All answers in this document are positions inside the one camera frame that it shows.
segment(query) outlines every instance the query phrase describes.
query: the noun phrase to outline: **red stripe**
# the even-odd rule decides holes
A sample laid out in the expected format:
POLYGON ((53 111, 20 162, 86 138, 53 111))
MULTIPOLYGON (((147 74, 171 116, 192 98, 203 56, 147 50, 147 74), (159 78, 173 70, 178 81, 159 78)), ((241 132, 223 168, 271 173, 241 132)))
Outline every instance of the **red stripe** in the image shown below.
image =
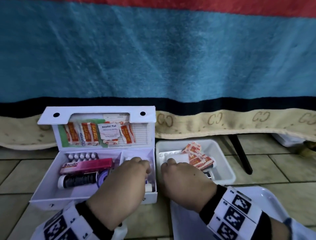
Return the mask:
POLYGON ((70 2, 214 11, 243 15, 316 17, 316 0, 67 0, 70 2))

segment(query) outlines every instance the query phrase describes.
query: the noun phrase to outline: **white tray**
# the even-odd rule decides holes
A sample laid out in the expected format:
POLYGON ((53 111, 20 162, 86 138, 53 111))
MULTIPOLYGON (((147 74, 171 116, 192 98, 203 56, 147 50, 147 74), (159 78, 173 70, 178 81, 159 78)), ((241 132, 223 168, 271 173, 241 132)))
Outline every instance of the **white tray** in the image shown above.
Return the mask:
MULTIPOLYGON (((236 189, 250 197, 270 217, 281 222, 289 217, 278 199, 266 188, 254 186, 236 189)), ((170 202, 170 209, 174 240, 216 239, 196 212, 186 210, 174 201, 170 202)))
POLYGON ((158 141, 156 143, 156 162, 157 162, 157 173, 158 180, 161 182, 160 166, 163 162, 160 161, 159 153, 175 151, 184 149, 188 143, 197 142, 201 145, 202 151, 213 157, 216 161, 216 167, 211 168, 214 175, 214 182, 220 185, 233 184, 236 180, 235 173, 229 165, 226 157, 223 154, 218 143, 213 139, 190 139, 190 140, 173 140, 173 141, 158 141))

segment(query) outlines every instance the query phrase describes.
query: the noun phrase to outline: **hand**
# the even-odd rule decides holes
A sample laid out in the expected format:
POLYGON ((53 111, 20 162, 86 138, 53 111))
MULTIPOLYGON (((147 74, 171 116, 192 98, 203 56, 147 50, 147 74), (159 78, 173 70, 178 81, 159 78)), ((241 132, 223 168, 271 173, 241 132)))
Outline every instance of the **hand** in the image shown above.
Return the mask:
POLYGON ((217 185, 198 168, 176 163, 173 158, 161 165, 164 194, 186 209, 200 213, 215 195, 217 185))
POLYGON ((87 200, 87 206, 109 230, 114 230, 142 202, 149 173, 149 161, 134 157, 123 162, 87 200))

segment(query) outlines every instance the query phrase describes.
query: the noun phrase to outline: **pink box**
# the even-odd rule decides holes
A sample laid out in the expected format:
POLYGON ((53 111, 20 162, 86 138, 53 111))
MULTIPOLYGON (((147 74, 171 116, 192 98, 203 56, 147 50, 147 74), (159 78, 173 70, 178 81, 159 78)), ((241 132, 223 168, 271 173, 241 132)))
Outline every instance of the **pink box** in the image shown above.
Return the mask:
POLYGON ((81 161, 81 162, 68 162, 65 163, 61 170, 60 174, 73 174, 73 173, 91 173, 101 171, 107 168, 111 168, 113 165, 111 158, 103 158, 90 161, 81 161))

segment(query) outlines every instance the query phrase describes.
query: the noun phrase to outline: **black table leg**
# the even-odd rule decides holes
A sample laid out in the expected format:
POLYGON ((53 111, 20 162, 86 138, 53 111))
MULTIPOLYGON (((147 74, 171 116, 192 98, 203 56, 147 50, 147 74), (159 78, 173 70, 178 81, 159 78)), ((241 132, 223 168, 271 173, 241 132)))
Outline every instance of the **black table leg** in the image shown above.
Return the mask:
POLYGON ((238 136, 236 134, 232 134, 232 135, 228 135, 230 141, 232 142, 235 150, 236 150, 236 153, 244 167, 244 170, 246 173, 248 173, 249 175, 252 174, 252 168, 250 166, 250 163, 248 161, 248 158, 242 148, 242 145, 240 144, 239 142, 239 139, 238 139, 238 136))

